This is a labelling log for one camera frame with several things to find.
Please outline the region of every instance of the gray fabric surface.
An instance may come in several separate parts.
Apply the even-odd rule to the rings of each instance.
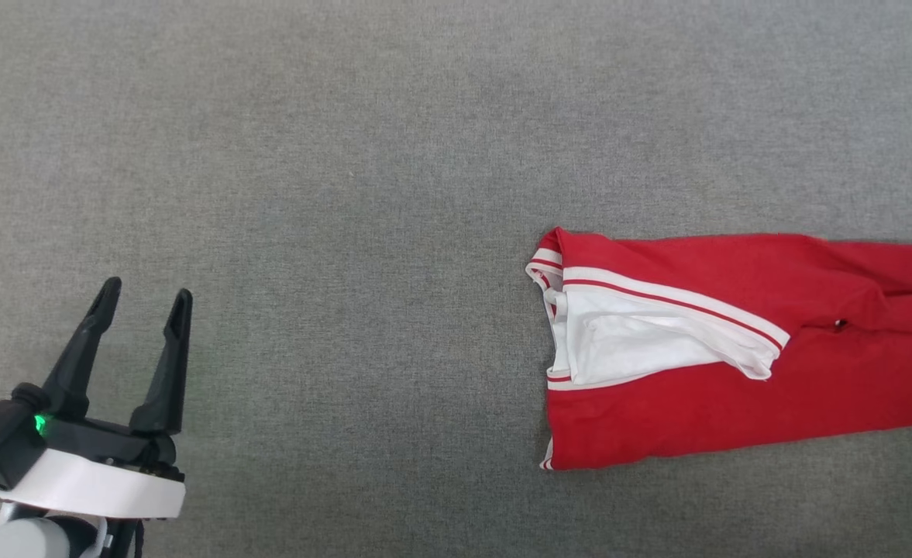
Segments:
[[[912,429],[540,472],[557,225],[912,241],[912,2],[0,2],[0,396],[196,299],[147,556],[912,556]]]

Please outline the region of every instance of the folded clothing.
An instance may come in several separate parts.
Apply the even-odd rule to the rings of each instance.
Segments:
[[[912,245],[555,229],[545,469],[912,425]]]

